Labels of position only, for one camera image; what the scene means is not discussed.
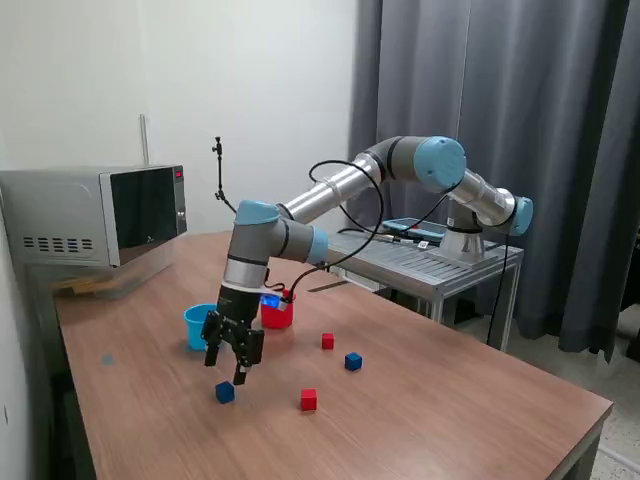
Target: microwave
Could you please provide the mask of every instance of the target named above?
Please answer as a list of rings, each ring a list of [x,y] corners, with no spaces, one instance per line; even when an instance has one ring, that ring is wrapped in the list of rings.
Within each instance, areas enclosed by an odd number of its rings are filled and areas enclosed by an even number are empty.
[[[181,165],[0,172],[12,255],[118,267],[187,231]]]

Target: red cube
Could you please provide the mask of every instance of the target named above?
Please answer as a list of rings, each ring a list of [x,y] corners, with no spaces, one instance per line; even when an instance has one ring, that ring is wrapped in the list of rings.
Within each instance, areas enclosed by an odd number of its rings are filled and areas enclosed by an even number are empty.
[[[333,350],[333,341],[335,337],[333,333],[323,333],[322,334],[322,349],[323,350]]]
[[[300,409],[303,412],[316,410],[318,408],[318,394],[315,388],[303,388],[300,395]]]

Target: cube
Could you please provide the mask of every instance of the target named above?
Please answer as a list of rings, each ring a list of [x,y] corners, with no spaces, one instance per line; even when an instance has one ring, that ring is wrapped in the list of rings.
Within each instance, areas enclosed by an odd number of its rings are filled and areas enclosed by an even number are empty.
[[[323,333],[322,334],[322,349],[323,350],[333,350],[333,342],[335,337],[333,333]]]
[[[222,404],[232,402],[236,398],[235,388],[229,382],[216,385],[216,398]]]
[[[300,410],[309,412],[318,408],[318,394],[315,388],[303,388],[300,394]]]
[[[362,368],[362,357],[356,352],[351,352],[344,357],[344,368],[355,372]]]

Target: blue light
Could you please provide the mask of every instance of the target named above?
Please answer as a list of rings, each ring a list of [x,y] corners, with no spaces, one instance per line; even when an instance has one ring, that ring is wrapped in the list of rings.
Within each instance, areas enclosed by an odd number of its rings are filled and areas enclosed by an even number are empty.
[[[269,307],[278,308],[278,305],[280,305],[280,297],[278,297],[277,295],[263,295],[262,304]]]

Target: gray curtain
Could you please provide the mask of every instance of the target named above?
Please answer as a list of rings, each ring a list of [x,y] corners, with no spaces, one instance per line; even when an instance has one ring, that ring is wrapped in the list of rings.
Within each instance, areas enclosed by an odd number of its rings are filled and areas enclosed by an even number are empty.
[[[469,168],[535,202],[512,240],[521,334],[610,358],[640,216],[640,0],[364,0],[358,32],[351,153],[457,138]],[[364,222],[371,195],[348,205]],[[415,217],[437,197],[396,183],[385,199]]]

